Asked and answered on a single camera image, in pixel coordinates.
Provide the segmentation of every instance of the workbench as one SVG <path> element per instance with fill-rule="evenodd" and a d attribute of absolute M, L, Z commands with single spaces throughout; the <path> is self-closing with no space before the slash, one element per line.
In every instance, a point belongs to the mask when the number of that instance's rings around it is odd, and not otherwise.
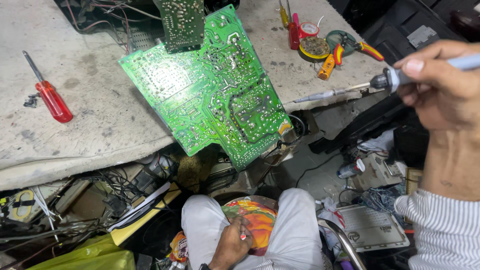
<path fill-rule="evenodd" d="M 320 36 L 339 29 L 360 40 L 326 0 L 293 0 L 290 6 L 300 22 L 317 23 L 324 15 Z M 241 0 L 237 14 L 287 112 L 360 98 L 350 93 L 293 103 L 333 87 L 367 82 L 386 66 L 354 52 L 328 81 L 316 78 L 310 63 L 289 49 L 278 8 L 277 0 Z M 125 51 L 107 33 L 79 34 L 51 0 L 10 1 L 0 6 L 0 24 L 0 190 L 133 161 L 174 142 L 117 63 Z M 23 106 L 36 93 L 37 80 L 22 50 L 57 88 L 73 120 L 57 122 L 41 100 L 37 108 Z"/>

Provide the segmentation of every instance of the floor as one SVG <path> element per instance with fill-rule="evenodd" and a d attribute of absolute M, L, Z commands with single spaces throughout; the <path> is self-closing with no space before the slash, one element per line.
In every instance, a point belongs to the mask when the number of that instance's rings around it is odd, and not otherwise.
<path fill-rule="evenodd" d="M 295 148 L 296 153 L 290 160 L 282 162 L 271 170 L 265 179 L 265 185 L 260 185 L 257 194 L 277 199 L 282 190 L 295 187 L 298 178 L 310 168 L 317 169 L 308 171 L 300 179 L 298 188 L 308 191 L 315 200 L 332 197 L 338 200 L 342 187 L 346 184 L 345 179 L 336 175 L 338 169 L 344 163 L 339 151 L 331 154 L 314 154 L 306 144 L 299 144 Z"/>

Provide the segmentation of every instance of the green circuit board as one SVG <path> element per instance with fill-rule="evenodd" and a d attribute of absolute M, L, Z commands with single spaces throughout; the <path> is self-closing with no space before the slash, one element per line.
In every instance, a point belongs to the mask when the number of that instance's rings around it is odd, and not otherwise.
<path fill-rule="evenodd" d="M 233 6 L 204 32 L 198 50 L 159 44 L 119 63 L 189 156 L 217 143 L 240 171 L 292 124 Z"/>
<path fill-rule="evenodd" d="M 204 42 L 204 0 L 154 0 L 160 10 L 168 49 Z"/>

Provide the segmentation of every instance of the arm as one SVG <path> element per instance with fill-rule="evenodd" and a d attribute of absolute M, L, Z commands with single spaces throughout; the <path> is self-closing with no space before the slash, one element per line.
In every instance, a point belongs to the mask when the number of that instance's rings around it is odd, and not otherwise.
<path fill-rule="evenodd" d="M 466 201 L 480 200 L 480 71 L 445 60 L 479 52 L 480 44 L 440 41 L 394 65 L 418 82 L 398 93 L 430 131 L 421 188 Z"/>
<path fill-rule="evenodd" d="M 414 222 L 411 269 L 476 269 L 480 255 L 480 71 L 445 59 L 480 52 L 479 44 L 440 41 L 394 65 L 416 83 L 398 90 L 430 132 L 420 189 L 395 209 Z"/>

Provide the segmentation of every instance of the striped shirt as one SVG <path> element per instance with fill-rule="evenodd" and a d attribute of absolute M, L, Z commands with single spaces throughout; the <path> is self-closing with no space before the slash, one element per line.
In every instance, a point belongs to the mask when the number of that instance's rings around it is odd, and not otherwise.
<path fill-rule="evenodd" d="M 417 254 L 410 269 L 480 269 L 480 202 L 420 189 L 397 198 L 395 211 L 414 222 Z"/>

